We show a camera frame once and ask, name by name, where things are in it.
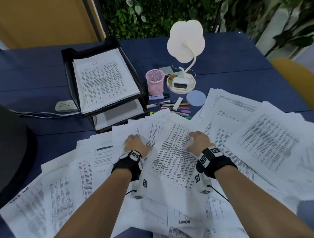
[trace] blue tablecloth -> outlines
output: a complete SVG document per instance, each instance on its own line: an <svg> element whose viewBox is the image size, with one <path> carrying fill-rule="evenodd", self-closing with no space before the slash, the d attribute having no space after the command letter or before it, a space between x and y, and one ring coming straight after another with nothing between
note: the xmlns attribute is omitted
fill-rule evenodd
<svg viewBox="0 0 314 238"><path fill-rule="evenodd" d="M196 90L222 88L257 101L269 101L284 112L300 111L314 122L314 114L293 88L274 70L245 34L226 32L204 35L206 45L192 68L196 73ZM154 68L184 66L167 51L168 37L120 41L144 84L145 73ZM83 50L102 44L86 43L0 51L0 104L19 112L55 112L58 101L70 100L61 50ZM180 95L172 93L170 100ZM199 107L191 106L193 116ZM23 118L38 136L38 154L24 186L37 177L40 165L76 148L76 141L94 135L92 125L80 115L60 119ZM314 229L314 204L302 202L298 216ZM0 220L0 238L13 234ZM151 232L131 228L119 237L152 237Z"/></svg>

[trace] light blue coaster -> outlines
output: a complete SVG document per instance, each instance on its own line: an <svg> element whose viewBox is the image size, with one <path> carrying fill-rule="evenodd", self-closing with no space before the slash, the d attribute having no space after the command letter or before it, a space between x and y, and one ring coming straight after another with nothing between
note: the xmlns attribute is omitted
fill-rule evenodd
<svg viewBox="0 0 314 238"><path fill-rule="evenodd" d="M201 91L193 90L187 94L187 102L192 106L200 107L203 106L206 101L206 95Z"/></svg>

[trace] yellow wall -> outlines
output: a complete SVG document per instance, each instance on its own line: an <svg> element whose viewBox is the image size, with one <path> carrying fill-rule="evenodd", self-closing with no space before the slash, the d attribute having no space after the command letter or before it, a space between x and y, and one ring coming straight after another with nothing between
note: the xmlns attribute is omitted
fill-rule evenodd
<svg viewBox="0 0 314 238"><path fill-rule="evenodd" d="M0 40L9 49L98 41L82 0L0 1Z"/></svg>

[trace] forearm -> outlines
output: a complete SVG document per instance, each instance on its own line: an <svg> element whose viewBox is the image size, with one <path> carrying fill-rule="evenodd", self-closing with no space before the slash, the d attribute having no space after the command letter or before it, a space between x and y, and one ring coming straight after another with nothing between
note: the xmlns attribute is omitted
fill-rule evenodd
<svg viewBox="0 0 314 238"><path fill-rule="evenodd" d="M116 169L55 237L110 237L131 178L129 169Z"/></svg>
<svg viewBox="0 0 314 238"><path fill-rule="evenodd" d="M250 237L314 237L295 214L235 167L225 166L215 177Z"/></svg>

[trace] hand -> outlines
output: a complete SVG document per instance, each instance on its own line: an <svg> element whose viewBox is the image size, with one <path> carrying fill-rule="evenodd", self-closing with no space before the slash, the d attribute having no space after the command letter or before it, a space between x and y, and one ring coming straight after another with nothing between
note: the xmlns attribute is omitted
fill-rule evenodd
<svg viewBox="0 0 314 238"><path fill-rule="evenodd" d="M205 150L208 147L212 147L215 144L210 142L210 139L207 135L205 135L203 132L196 131L196 132L190 132L189 135L193 138L193 144L189 147L187 147L187 152L192 153L196 157L199 157L199 155L202 153L203 150Z"/></svg>
<svg viewBox="0 0 314 238"><path fill-rule="evenodd" d="M129 135L124 144L124 151L136 150L141 154L142 158L145 158L148 152L152 149L150 145L143 144L139 135Z"/></svg>

